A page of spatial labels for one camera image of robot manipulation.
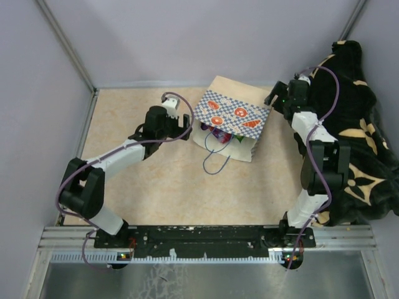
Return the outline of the green snack packet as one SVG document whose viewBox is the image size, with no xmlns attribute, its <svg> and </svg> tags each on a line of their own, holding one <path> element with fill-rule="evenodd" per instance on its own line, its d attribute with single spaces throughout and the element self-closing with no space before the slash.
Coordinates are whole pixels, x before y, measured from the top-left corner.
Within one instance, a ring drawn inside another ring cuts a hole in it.
<svg viewBox="0 0 399 299">
<path fill-rule="evenodd" d="M 232 136 L 233 140 L 238 140 L 240 143 L 245 139 L 244 136 L 239 136 L 239 135 L 233 135 Z"/>
</svg>

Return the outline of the blue checkered paper bag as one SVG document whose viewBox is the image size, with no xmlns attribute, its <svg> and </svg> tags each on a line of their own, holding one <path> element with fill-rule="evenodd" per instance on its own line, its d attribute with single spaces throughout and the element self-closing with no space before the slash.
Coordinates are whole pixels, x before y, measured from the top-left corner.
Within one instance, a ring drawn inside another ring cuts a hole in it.
<svg viewBox="0 0 399 299">
<path fill-rule="evenodd" d="M 214 78 L 194 109 L 192 139 L 207 152 L 203 160 L 205 173 L 220 173 L 231 159 L 252 161 L 271 111 L 264 104 L 269 94 L 270 91 L 261 87 L 219 75 Z M 241 143 L 231 140 L 221 144 L 210 136 L 204 144 L 206 132 L 201 130 L 201 123 L 245 139 Z"/>
</svg>

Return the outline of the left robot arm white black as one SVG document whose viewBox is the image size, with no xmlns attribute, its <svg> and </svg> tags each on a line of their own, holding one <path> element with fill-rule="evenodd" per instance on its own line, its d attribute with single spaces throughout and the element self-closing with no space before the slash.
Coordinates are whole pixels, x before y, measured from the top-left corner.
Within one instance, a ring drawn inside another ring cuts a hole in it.
<svg viewBox="0 0 399 299">
<path fill-rule="evenodd" d="M 162 143 L 188 140 L 193 119 L 183 115 L 183 125 L 175 108 L 152 106 L 145 121 L 120 146 L 89 160 L 70 160 L 56 195 L 56 206 L 66 207 L 68 215 L 80 217 L 106 232 L 116 247 L 130 239 L 126 222 L 105 206 L 105 183 L 125 168 L 149 158 Z"/>
</svg>

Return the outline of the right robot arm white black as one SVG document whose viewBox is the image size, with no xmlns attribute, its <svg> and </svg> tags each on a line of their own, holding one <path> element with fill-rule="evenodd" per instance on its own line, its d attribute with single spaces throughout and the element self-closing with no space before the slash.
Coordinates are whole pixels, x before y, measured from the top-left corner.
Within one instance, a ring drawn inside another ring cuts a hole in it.
<svg viewBox="0 0 399 299">
<path fill-rule="evenodd" d="M 350 146 L 338 141 L 323 126 L 309 103 L 310 82 L 294 79 L 278 81 L 264 100 L 283 115 L 294 130 L 303 164 L 300 172 L 302 191 L 292 209 L 284 214 L 279 241 L 293 246 L 300 240 L 316 215 L 332 201 L 332 193 L 345 187 L 349 173 Z"/>
</svg>

